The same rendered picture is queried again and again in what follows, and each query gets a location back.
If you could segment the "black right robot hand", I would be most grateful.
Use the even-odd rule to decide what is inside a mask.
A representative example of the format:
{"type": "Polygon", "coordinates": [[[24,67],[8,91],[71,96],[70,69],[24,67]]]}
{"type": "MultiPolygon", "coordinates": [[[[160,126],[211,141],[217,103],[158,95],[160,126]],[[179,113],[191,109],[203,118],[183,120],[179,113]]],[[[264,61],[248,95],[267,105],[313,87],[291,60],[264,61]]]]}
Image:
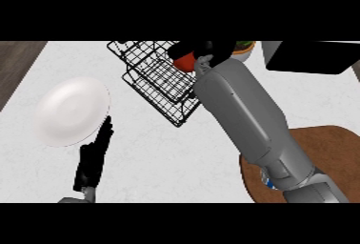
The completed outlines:
{"type": "Polygon", "coordinates": [[[197,61],[201,56],[211,54],[210,67],[214,68],[232,56],[235,44],[235,40],[180,41],[167,49],[167,55],[174,61],[186,54],[192,53],[197,61]]]}

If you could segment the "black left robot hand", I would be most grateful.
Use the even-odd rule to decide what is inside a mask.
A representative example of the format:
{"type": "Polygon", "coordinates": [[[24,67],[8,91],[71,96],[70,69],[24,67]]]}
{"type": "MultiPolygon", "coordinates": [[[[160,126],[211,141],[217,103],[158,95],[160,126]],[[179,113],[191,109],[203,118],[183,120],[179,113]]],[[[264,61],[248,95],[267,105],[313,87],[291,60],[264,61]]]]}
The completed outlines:
{"type": "Polygon", "coordinates": [[[87,187],[96,188],[101,183],[105,153],[113,134],[111,116],[108,116],[101,126],[96,140],[80,146],[80,162],[76,169],[74,183],[74,190],[77,192],[87,187]]]}

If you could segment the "red bell pepper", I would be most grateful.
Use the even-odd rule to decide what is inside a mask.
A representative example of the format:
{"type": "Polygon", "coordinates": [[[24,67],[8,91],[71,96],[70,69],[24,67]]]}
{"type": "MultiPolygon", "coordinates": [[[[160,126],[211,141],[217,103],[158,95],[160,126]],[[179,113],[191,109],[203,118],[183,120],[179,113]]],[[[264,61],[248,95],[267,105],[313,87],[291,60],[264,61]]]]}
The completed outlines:
{"type": "Polygon", "coordinates": [[[192,53],[186,54],[183,57],[173,61],[174,67],[183,72],[195,71],[195,55],[192,53]]]}

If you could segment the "brown wooden cutting board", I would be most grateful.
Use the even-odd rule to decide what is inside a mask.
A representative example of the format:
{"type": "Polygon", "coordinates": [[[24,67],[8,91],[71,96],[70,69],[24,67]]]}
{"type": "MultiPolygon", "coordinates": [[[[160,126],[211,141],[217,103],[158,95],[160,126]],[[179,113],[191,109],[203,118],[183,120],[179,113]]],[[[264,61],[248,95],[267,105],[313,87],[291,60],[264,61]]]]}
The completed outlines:
{"type": "MultiPolygon", "coordinates": [[[[318,168],[332,177],[350,203],[360,203],[360,135],[340,126],[290,130],[318,168]]],[[[285,203],[284,193],[262,182],[260,167],[239,156],[242,180],[256,203],[285,203]]]]}

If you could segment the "potted green plant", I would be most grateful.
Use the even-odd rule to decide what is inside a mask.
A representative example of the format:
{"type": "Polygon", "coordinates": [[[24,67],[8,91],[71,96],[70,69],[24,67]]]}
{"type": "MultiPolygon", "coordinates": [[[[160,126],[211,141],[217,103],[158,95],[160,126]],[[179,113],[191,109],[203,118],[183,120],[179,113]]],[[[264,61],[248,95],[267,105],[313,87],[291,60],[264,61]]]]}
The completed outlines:
{"type": "Polygon", "coordinates": [[[232,58],[245,62],[251,56],[256,47],[256,41],[238,41],[232,52],[232,58]]]}

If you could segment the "white plate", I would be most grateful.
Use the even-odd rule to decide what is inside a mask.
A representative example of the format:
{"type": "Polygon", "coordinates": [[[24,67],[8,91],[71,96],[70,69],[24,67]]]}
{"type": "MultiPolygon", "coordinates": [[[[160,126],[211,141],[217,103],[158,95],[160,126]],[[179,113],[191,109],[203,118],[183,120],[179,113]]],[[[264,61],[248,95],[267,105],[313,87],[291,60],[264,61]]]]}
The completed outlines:
{"type": "Polygon", "coordinates": [[[61,82],[45,95],[34,114],[34,133],[51,147],[82,142],[105,122],[111,96],[92,77],[61,82]]]}

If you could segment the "black appliance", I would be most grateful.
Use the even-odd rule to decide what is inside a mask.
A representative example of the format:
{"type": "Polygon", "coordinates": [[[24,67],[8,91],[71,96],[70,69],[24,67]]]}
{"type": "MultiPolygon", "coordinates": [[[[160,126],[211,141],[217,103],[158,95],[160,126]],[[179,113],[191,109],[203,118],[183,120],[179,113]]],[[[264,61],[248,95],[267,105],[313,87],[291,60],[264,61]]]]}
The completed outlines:
{"type": "Polygon", "coordinates": [[[329,41],[263,41],[269,71],[341,74],[360,60],[360,43],[329,41]]]}

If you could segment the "blue and white object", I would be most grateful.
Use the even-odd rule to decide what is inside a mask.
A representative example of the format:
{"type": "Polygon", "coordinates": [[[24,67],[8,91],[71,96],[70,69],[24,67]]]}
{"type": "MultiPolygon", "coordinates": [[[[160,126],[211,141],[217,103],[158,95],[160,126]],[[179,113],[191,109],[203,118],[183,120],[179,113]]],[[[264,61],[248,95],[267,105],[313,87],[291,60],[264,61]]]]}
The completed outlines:
{"type": "Polygon", "coordinates": [[[260,178],[262,178],[262,182],[266,185],[266,187],[272,190],[278,190],[278,188],[276,188],[276,186],[275,186],[275,184],[273,184],[273,182],[272,182],[272,180],[270,180],[270,178],[269,178],[269,176],[263,170],[260,171],[260,178]]]}

